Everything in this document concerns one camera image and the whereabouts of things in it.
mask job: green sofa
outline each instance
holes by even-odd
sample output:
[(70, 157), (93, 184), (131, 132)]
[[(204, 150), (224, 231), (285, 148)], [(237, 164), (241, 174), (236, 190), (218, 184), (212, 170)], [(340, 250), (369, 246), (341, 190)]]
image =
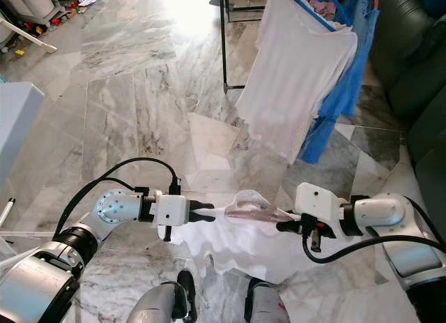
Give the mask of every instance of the green sofa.
[(370, 59), (394, 113), (411, 124), (409, 154), (446, 239), (446, 0), (379, 0), (379, 9)]

